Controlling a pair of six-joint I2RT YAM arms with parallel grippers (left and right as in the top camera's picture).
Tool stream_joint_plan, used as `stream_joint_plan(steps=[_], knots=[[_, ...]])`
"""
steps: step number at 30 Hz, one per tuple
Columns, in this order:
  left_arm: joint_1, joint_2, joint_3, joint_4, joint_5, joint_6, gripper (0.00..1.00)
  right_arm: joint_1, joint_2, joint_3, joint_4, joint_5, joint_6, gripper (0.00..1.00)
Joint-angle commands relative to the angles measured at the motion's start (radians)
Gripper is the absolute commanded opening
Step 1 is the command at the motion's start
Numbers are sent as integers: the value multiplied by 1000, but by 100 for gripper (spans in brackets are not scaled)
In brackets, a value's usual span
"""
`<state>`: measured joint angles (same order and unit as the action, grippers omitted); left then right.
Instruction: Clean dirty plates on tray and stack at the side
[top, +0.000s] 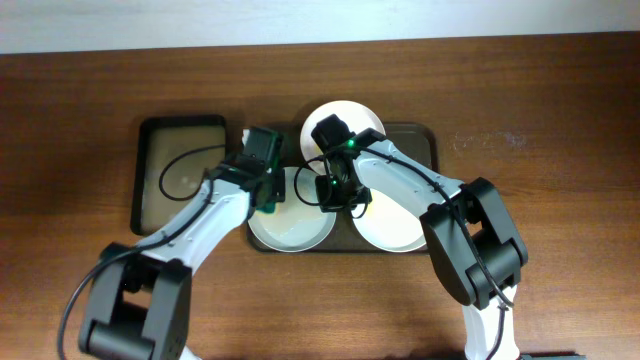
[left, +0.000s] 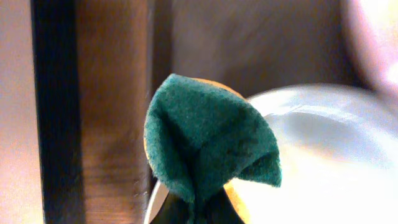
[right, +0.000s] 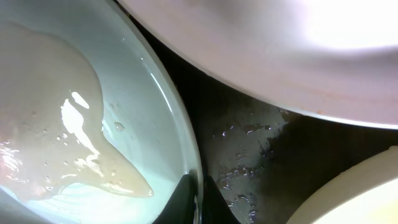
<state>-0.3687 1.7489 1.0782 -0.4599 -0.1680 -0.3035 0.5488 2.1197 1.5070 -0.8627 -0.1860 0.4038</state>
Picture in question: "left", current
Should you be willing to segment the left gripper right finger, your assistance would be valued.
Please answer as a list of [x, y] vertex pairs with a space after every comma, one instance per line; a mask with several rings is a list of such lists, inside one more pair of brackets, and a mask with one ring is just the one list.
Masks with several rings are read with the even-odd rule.
[[207, 224], [244, 224], [225, 189], [221, 189], [207, 201], [204, 215]]

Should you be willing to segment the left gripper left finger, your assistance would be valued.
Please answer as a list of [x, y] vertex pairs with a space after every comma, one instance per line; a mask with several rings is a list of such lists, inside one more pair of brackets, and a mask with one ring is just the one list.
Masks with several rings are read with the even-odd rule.
[[150, 224], [194, 224], [195, 200], [186, 201], [169, 192], [157, 215]]

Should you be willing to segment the green yellow sponge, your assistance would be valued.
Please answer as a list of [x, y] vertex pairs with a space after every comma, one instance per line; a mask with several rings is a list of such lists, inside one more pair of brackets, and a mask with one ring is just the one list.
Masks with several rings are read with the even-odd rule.
[[184, 200], [195, 200], [195, 223], [206, 223], [207, 201], [234, 178], [282, 183], [268, 123], [217, 82], [169, 75], [148, 107], [144, 148], [157, 180]]

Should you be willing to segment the light blue plate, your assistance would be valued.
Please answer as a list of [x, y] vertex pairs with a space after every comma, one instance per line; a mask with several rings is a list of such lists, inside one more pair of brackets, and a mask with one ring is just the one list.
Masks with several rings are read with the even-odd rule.
[[[244, 223], [397, 222], [397, 119], [375, 97], [309, 85], [247, 101], [275, 134], [282, 183], [224, 186]], [[168, 192], [157, 181], [146, 223]]]

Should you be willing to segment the pinkish white plate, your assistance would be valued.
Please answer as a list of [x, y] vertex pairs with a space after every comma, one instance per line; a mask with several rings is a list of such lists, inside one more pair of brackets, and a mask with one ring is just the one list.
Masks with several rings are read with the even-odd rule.
[[341, 16], [349, 51], [379, 91], [397, 92], [397, 0], [344, 0]]

